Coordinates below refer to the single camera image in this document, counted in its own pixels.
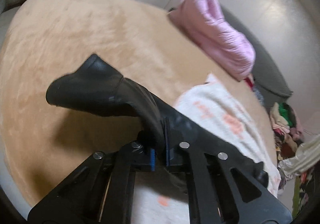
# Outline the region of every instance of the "white wall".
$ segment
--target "white wall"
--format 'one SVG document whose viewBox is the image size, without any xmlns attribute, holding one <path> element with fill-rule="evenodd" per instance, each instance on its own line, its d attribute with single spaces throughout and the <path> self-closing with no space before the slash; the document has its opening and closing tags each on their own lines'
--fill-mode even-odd
<svg viewBox="0 0 320 224">
<path fill-rule="evenodd" d="M 171 0 L 166 9 L 179 2 Z M 294 91 L 289 103 L 303 126 L 320 132 L 320 33 L 301 2 L 220 0 L 220 3 L 257 36 L 273 57 Z"/>
</svg>

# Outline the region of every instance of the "patterned fabric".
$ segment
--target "patterned fabric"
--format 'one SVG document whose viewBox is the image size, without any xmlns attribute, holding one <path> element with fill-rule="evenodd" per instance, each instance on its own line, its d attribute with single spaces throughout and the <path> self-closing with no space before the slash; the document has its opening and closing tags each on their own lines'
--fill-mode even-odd
<svg viewBox="0 0 320 224">
<path fill-rule="evenodd" d="M 259 100 L 261 106 L 264 107 L 264 97 L 263 95 L 261 94 L 261 92 L 258 90 L 258 88 L 256 86 L 253 86 L 252 87 L 252 91 L 253 93 L 256 95 L 257 99 Z"/>
<path fill-rule="evenodd" d="M 299 189 L 295 190 L 292 215 L 297 216 L 303 208 L 314 198 L 316 189 L 320 186 L 320 162 L 300 176 Z"/>
<path fill-rule="evenodd" d="M 256 163 L 264 162 L 269 174 L 268 190 L 275 197 L 281 181 L 255 122 L 244 107 L 210 74 L 207 84 L 198 85 L 181 95 L 174 108 L 198 125 L 234 145 Z"/>
<path fill-rule="evenodd" d="M 274 134 L 274 139 L 275 139 L 275 144 L 276 144 L 276 153 L 277 153 L 277 160 L 282 161 L 283 157 L 281 155 L 281 148 L 282 148 L 282 144 L 284 142 L 284 137 L 277 135 L 276 133 Z"/>
</svg>

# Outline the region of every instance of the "pile of clothes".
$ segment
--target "pile of clothes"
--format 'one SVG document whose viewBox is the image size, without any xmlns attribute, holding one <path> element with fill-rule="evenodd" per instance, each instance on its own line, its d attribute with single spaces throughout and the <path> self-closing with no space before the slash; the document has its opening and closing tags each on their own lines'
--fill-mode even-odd
<svg viewBox="0 0 320 224">
<path fill-rule="evenodd" d="M 287 103 L 275 103 L 270 109 L 278 162 L 295 156 L 303 143 L 303 128 L 295 110 Z"/>
</svg>

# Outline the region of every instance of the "black metal clamp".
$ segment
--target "black metal clamp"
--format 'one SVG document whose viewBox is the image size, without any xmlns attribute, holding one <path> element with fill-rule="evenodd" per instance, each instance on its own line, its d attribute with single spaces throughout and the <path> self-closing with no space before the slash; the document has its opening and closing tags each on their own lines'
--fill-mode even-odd
<svg viewBox="0 0 320 224">
<path fill-rule="evenodd" d="M 52 83 L 47 101 L 100 116 L 140 116 L 144 130 L 118 152 L 95 152 L 29 213 L 31 224 L 130 224 L 137 171 L 185 173 L 191 224 L 288 224 L 290 211 L 267 190 L 263 162 L 180 114 L 92 55 Z"/>
</svg>

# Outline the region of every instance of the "cream fabric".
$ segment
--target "cream fabric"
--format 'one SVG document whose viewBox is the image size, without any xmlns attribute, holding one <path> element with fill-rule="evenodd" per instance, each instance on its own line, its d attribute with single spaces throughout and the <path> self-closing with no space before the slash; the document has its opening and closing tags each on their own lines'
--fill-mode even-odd
<svg viewBox="0 0 320 224">
<path fill-rule="evenodd" d="M 276 163 L 268 115 L 237 82 L 183 36 L 164 10 L 132 0 L 28 0 L 0 53 L 0 131 L 7 165 L 31 206 L 95 150 L 134 140 L 136 118 L 101 118 L 50 106 L 50 83 L 93 52 L 171 106 L 212 72 L 255 120 Z"/>
<path fill-rule="evenodd" d="M 270 109 L 270 120 L 272 128 L 280 128 L 284 133 L 290 133 L 290 127 L 287 120 L 279 113 L 279 104 L 275 102 L 274 106 Z"/>
</svg>

